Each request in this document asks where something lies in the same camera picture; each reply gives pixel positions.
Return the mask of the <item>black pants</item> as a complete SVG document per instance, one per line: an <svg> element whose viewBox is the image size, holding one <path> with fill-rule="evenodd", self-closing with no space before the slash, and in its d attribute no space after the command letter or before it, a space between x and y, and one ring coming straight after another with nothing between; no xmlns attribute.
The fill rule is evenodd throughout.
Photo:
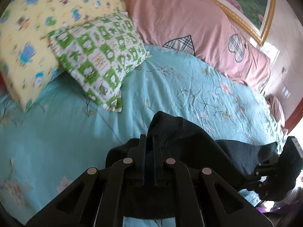
<svg viewBox="0 0 303 227"><path fill-rule="evenodd" d="M214 170L236 191L245 189L246 177L254 173L260 162L278 154L276 142L251 145L236 140L213 140L196 124L159 111L152 118L146 139L144 169L150 186L155 184L154 145L168 149L172 158L189 168Z"/></svg>

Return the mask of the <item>light blue floral bedsheet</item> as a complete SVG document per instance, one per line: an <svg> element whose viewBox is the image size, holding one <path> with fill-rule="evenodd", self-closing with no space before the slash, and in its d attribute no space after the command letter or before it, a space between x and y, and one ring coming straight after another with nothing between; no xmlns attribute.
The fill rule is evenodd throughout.
<svg viewBox="0 0 303 227"><path fill-rule="evenodd" d="M147 46L151 57L122 84L122 111L97 106L67 73L23 112L1 91L1 204L20 223L108 151L147 132L155 113L181 116L213 139L252 145L286 141L265 98L196 57Z"/></svg>

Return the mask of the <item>green white checkered pillow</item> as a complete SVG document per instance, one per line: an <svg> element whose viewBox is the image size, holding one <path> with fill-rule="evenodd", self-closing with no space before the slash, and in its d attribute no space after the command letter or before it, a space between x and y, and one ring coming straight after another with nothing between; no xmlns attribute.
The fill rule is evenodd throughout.
<svg viewBox="0 0 303 227"><path fill-rule="evenodd" d="M127 12L48 34L59 63L98 106L122 111L125 77L151 57Z"/></svg>

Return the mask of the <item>yellow cartoon print pillow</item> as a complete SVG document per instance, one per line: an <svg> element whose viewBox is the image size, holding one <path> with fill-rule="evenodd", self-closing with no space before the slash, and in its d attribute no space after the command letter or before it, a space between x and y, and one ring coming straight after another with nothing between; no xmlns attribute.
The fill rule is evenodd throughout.
<svg viewBox="0 0 303 227"><path fill-rule="evenodd" d="M1 75L17 105L29 110L62 72L49 32L125 9L124 0L12 0L1 15Z"/></svg>

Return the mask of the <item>gold framed floral headboard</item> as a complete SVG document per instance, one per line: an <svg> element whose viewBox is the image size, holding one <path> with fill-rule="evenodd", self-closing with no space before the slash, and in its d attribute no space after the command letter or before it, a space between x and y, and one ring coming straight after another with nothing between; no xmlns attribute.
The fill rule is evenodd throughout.
<svg viewBox="0 0 303 227"><path fill-rule="evenodd" d="M276 0L210 0L229 20L263 46L275 12Z"/></svg>

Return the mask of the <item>pink quilt with plaid hearts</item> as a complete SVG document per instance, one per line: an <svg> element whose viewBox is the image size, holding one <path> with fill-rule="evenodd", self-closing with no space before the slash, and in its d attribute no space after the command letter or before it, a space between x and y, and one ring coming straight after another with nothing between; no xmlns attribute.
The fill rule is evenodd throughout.
<svg viewBox="0 0 303 227"><path fill-rule="evenodd" d="M124 0L146 44L191 54L235 82L261 92L270 59L210 0Z"/></svg>

